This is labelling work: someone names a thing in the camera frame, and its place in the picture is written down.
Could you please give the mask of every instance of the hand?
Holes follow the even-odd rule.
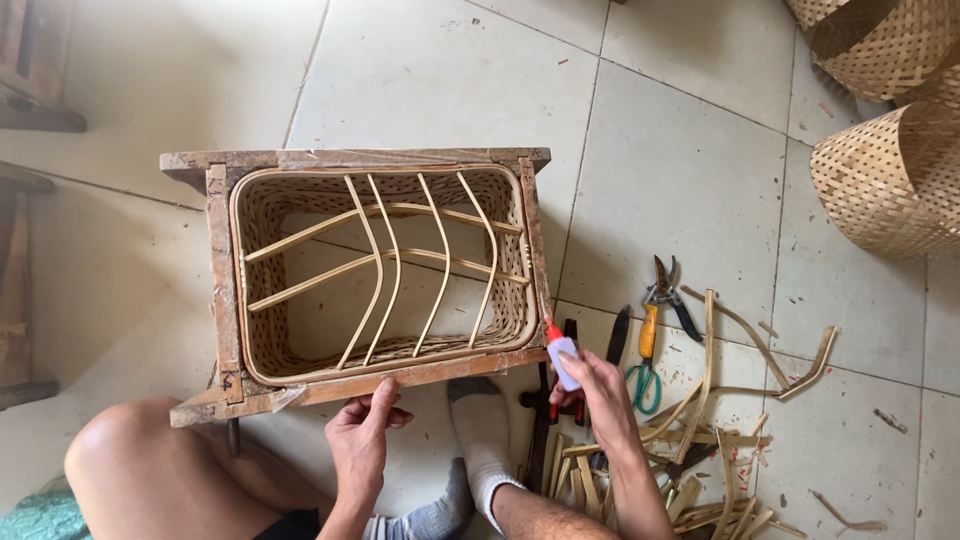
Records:
[[[337,470],[337,502],[373,509],[383,489],[387,462],[385,429],[402,428],[414,415],[393,405],[396,380],[384,379],[373,394],[351,398],[326,425],[326,442]]]
[[[581,351],[579,360],[560,353],[560,363],[583,387],[568,392],[558,380],[550,393],[550,403],[566,406],[575,398],[586,399],[597,444],[611,460],[643,455],[623,371],[590,351]]]

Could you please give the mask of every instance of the red nozzle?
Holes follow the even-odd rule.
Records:
[[[555,327],[553,321],[550,319],[546,320],[546,338],[550,340],[551,343],[564,337],[564,333],[560,331],[559,328]]]

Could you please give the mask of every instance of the forearm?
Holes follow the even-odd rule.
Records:
[[[616,510],[616,530],[625,540],[673,540],[673,525],[667,517],[642,446],[608,453],[610,480]]]
[[[333,505],[330,517],[326,519],[324,528],[317,536],[317,540],[357,539],[363,537],[363,530],[373,512],[373,503],[354,499],[337,498]]]

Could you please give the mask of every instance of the knee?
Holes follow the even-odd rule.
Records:
[[[114,405],[93,417],[66,451],[63,468],[69,479],[80,467],[137,453],[169,433],[174,398],[151,398]]]

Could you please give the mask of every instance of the knife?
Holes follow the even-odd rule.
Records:
[[[620,312],[616,314],[616,320],[613,321],[613,331],[610,334],[610,343],[607,345],[607,362],[618,366],[620,358],[623,357],[623,349],[627,345],[627,333],[630,332],[630,305],[627,304]],[[590,439],[594,439],[593,430],[589,434]],[[601,469],[607,456],[602,452],[592,454],[589,458],[590,467]]]

